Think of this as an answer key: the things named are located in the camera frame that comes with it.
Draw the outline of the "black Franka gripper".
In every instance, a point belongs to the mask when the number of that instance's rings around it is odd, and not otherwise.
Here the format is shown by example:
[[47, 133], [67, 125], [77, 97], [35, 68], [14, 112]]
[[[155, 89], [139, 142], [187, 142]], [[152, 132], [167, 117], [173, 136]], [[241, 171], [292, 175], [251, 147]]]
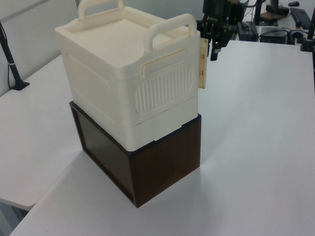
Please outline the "black Franka gripper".
[[208, 10], [203, 13], [201, 36], [207, 39], [207, 57], [212, 41], [210, 60], [216, 61], [220, 52], [219, 47], [226, 47], [233, 35], [233, 29], [228, 25], [230, 10]]

